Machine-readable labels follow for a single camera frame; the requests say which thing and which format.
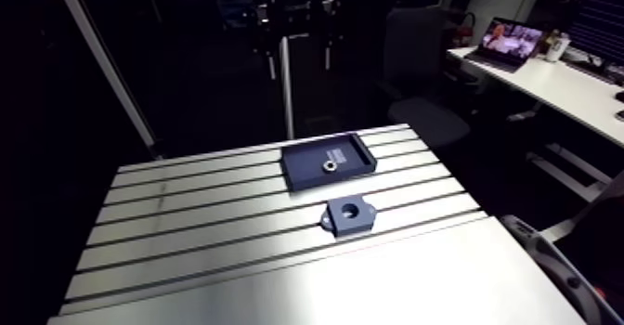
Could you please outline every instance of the office chair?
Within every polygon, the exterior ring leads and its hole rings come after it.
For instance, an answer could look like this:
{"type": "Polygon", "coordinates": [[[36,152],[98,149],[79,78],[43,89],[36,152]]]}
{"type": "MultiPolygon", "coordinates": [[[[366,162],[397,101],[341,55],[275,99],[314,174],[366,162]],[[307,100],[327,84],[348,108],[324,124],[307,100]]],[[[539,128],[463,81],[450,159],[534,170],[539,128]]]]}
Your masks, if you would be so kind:
{"type": "Polygon", "coordinates": [[[433,150],[451,146],[470,133],[461,117],[440,104],[444,25],[444,13],[436,8],[392,10],[386,18],[384,80],[378,83],[396,100],[388,111],[390,120],[409,124],[433,150]]]}

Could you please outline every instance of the computer monitor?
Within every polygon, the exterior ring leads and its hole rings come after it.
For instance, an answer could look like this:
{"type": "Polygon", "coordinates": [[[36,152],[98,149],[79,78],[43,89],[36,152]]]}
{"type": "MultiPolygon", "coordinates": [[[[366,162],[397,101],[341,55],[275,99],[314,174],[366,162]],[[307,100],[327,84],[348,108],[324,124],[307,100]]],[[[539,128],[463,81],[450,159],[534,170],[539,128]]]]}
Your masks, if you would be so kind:
{"type": "Polygon", "coordinates": [[[567,32],[573,47],[603,60],[595,72],[608,62],[624,65],[624,0],[580,0],[567,32]]]}

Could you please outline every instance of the aluminum table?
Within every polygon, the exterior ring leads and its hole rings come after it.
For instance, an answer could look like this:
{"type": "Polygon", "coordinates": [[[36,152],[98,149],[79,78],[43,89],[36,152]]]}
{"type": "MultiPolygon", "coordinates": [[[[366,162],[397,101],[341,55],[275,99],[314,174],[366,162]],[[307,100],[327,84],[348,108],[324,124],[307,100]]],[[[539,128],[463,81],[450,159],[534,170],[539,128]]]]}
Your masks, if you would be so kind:
{"type": "Polygon", "coordinates": [[[280,148],[319,137],[121,167],[49,324],[582,323],[406,124],[357,133],[374,174],[296,193],[280,148]],[[374,226],[337,240],[355,194],[374,226]]]}

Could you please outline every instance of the desk leg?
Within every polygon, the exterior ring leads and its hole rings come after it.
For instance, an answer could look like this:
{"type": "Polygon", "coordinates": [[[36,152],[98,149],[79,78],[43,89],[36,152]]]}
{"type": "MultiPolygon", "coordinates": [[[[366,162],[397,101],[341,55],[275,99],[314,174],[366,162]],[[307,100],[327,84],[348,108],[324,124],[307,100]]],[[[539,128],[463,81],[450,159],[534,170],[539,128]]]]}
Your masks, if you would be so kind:
{"type": "Polygon", "coordinates": [[[590,211],[596,207],[599,203],[611,199],[624,196],[624,171],[620,172],[607,186],[606,188],[592,201],[590,201],[583,210],[581,210],[574,217],[568,218],[565,221],[559,222],[552,227],[548,227],[540,232],[541,236],[550,242],[555,242],[572,232],[572,229],[585,218],[590,211]]]}

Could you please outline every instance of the metal frame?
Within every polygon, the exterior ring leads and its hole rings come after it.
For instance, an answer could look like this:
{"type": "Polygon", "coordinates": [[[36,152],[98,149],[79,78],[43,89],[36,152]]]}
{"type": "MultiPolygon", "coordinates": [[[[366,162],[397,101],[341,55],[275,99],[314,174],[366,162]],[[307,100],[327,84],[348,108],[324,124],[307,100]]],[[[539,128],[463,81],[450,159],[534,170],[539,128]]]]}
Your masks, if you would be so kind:
{"type": "Polygon", "coordinates": [[[115,70],[114,63],[111,61],[106,47],[103,45],[100,38],[98,37],[98,33],[91,23],[81,0],[64,1],[71,12],[71,16],[78,25],[80,32],[83,34],[83,37],[86,40],[86,43],[91,50],[91,53],[93,53],[93,56],[96,58],[99,68],[102,70],[102,72],[104,72],[106,80],[108,80],[110,87],[122,104],[123,109],[128,114],[130,121],[132,122],[138,134],[141,136],[141,139],[143,140],[143,143],[145,143],[145,146],[150,150],[150,152],[152,152],[152,155],[156,157],[156,154],[153,153],[153,146],[155,142],[150,127],[148,126],[145,118],[139,111],[135,101],[128,93],[128,89],[124,81],[120,77],[119,73],[115,70]]]}

